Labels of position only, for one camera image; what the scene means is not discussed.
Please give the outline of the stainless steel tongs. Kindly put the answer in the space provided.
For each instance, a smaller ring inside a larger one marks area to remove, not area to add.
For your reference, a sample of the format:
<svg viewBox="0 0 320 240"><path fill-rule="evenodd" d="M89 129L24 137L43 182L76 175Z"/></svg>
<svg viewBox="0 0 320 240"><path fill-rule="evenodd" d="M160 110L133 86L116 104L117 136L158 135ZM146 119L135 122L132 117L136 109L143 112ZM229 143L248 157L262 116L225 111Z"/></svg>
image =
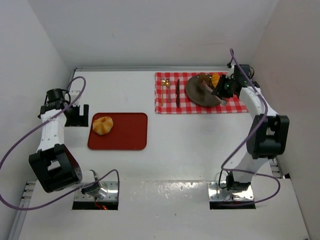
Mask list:
<svg viewBox="0 0 320 240"><path fill-rule="evenodd" d="M215 99L218 100L218 102L219 102L221 105L225 106L225 105L227 104L227 101L226 101L226 100L224 100L224 99L222 99L222 98L219 98L218 96L216 96L215 94L213 94L213 91L214 91L214 90L213 90L212 88L210 88L205 81L203 81L201 84L205 87L205 89L206 89L207 91L210 92L210 94L211 94Z"/></svg>

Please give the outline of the orange striped croissant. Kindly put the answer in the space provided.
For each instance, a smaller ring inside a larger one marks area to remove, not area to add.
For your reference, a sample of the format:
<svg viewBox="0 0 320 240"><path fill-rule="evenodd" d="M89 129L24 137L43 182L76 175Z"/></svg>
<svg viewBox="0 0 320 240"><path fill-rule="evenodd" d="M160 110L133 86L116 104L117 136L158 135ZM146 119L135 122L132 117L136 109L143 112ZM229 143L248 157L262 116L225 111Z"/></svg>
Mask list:
<svg viewBox="0 0 320 240"><path fill-rule="evenodd" d="M216 88L218 85L218 82L220 80L220 75L221 75L220 72L213 72L212 73L211 82L212 82L212 85L214 88Z"/></svg>

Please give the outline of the brown chocolate croissant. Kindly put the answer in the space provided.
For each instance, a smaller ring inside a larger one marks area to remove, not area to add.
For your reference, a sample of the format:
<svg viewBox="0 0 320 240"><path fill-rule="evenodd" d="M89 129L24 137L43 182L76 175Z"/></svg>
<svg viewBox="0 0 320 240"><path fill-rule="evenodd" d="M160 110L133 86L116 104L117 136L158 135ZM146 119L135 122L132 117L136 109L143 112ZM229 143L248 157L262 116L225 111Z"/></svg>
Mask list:
<svg viewBox="0 0 320 240"><path fill-rule="evenodd" d="M213 86L213 82L212 82L212 75L209 75L209 74L199 74L198 75L198 83L199 84L202 84L202 83L206 83L206 85L213 89L214 86Z"/></svg>

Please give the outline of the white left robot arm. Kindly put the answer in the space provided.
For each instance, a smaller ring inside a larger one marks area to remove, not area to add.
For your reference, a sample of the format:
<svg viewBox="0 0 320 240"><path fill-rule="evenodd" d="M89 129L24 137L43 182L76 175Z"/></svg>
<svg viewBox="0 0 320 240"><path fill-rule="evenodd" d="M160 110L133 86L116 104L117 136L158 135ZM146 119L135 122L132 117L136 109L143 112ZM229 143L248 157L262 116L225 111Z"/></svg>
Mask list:
<svg viewBox="0 0 320 240"><path fill-rule="evenodd" d="M55 88L46 92L40 108L41 140L29 164L47 193L78 185L83 180L80 165L65 145L65 127L88 127L89 105L80 105L80 90Z"/></svg>

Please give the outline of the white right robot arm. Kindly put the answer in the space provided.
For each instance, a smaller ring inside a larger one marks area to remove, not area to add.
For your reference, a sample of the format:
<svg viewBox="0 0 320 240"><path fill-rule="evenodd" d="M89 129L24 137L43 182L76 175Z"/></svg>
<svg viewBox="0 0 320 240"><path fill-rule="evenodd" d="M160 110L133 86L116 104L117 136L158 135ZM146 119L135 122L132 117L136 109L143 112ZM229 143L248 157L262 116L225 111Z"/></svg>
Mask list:
<svg viewBox="0 0 320 240"><path fill-rule="evenodd" d="M226 169L225 189L246 191L259 169L270 159L282 155L286 148L290 120L280 115L268 104L259 84L251 80L248 64L229 63L228 73L220 76L213 95L220 98L237 98L252 117L248 136L243 141L246 153L239 164Z"/></svg>

